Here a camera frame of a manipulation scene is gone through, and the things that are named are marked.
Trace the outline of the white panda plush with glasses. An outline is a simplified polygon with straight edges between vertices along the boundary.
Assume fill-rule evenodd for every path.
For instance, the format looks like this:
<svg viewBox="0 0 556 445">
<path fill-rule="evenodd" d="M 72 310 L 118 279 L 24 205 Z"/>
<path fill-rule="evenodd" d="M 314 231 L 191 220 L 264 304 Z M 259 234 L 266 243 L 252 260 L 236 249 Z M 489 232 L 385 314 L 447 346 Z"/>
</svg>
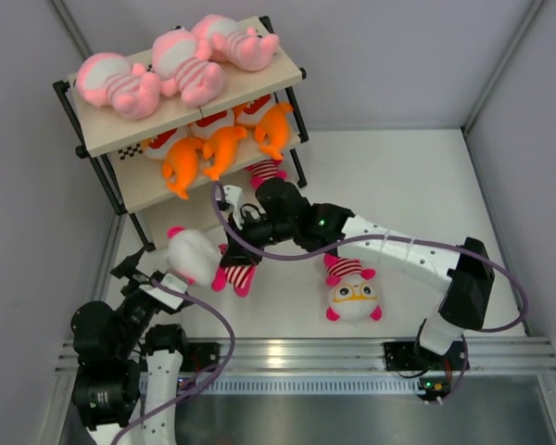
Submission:
<svg viewBox="0 0 556 445">
<path fill-rule="evenodd" d="M 250 183 L 257 189 L 265 181 L 272 178 L 287 179 L 286 171 L 280 168 L 282 162 L 275 159 L 265 159 L 245 167 L 245 171 L 250 174 Z"/>
</svg>

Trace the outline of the orange shark plush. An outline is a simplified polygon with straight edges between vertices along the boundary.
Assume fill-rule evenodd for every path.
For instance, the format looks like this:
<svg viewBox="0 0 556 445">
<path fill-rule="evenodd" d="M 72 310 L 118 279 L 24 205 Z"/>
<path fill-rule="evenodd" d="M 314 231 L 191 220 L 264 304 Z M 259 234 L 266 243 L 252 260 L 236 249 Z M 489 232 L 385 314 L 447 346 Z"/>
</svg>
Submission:
<svg viewBox="0 0 556 445">
<path fill-rule="evenodd" d="M 166 187 L 179 198 L 189 198 L 188 189 L 199 175 L 199 155 L 203 141 L 187 126 L 147 138 L 140 143 L 143 154 L 161 162 L 160 172 Z"/>
<path fill-rule="evenodd" d="M 203 141 L 203 157 L 211 164 L 203 173 L 212 181 L 219 181 L 234 164 L 239 142 L 248 131 L 235 122 L 234 111 L 229 108 L 189 124 L 194 137 Z"/>
<path fill-rule="evenodd" d="M 259 151 L 273 160 L 283 160 L 283 151 L 290 140 L 287 118 L 294 108 L 288 102 L 278 102 L 274 94 L 266 94 L 233 108 L 235 122 L 253 131 Z"/>
</svg>

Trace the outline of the white panda plush front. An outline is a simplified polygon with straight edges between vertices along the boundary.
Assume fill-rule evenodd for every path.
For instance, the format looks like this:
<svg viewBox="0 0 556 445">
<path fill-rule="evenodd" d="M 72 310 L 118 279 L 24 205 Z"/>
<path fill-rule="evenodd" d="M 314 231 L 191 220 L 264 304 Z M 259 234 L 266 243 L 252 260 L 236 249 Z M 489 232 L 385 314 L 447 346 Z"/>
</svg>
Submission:
<svg viewBox="0 0 556 445">
<path fill-rule="evenodd" d="M 354 323 L 365 319 L 379 322 L 383 317 L 377 284 L 377 272 L 359 260 L 323 255 L 326 271 L 327 309 L 331 322 Z"/>
</svg>

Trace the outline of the white panda plush face down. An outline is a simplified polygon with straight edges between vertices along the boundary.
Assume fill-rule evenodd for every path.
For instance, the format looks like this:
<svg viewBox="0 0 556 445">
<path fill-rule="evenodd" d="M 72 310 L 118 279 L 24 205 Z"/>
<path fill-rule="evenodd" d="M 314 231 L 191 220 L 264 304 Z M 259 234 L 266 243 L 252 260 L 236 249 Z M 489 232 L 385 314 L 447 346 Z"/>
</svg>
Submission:
<svg viewBox="0 0 556 445">
<path fill-rule="evenodd" d="M 256 267 L 221 266 L 227 244 L 215 245 L 203 232 L 182 226 L 172 226 L 167 238 L 167 263 L 190 285 L 207 286 L 214 292 L 232 286 L 238 297 L 245 298 L 249 294 Z"/>
</svg>

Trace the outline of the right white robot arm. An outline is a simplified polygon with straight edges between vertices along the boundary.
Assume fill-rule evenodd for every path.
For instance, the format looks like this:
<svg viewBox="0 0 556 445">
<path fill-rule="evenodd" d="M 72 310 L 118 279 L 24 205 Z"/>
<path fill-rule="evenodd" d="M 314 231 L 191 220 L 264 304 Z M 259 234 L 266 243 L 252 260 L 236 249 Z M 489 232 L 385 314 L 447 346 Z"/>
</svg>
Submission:
<svg viewBox="0 0 556 445">
<path fill-rule="evenodd" d="M 280 178 L 260 185 L 255 197 L 261 214 L 246 217 L 239 187 L 212 186 L 212 208 L 228 242 L 221 266 L 256 266 L 276 257 L 269 246 L 291 241 L 303 249 L 301 260 L 329 253 L 418 280 L 443 297 L 423 321 L 413 346 L 415 360 L 426 368 L 445 361 L 465 331 L 482 329 L 495 275 L 481 241 L 468 237 L 459 246 L 448 246 L 411 238 L 336 204 L 310 203 Z"/>
</svg>

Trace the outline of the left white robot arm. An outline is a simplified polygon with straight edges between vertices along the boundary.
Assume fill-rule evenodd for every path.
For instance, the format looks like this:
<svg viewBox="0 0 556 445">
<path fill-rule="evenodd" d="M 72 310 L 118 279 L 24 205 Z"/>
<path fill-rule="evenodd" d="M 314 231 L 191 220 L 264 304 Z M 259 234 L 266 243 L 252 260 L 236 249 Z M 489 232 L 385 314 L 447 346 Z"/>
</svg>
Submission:
<svg viewBox="0 0 556 445">
<path fill-rule="evenodd" d="M 183 303 L 156 298 L 150 276 L 138 269 L 143 254 L 139 249 L 111 271 L 128 281 L 117 309 L 90 301 L 70 321 L 79 364 L 71 399 L 97 444 L 176 441 L 174 407 L 157 408 L 176 396 L 191 349 L 180 325 L 151 321 L 159 312 L 180 311 Z"/>
</svg>

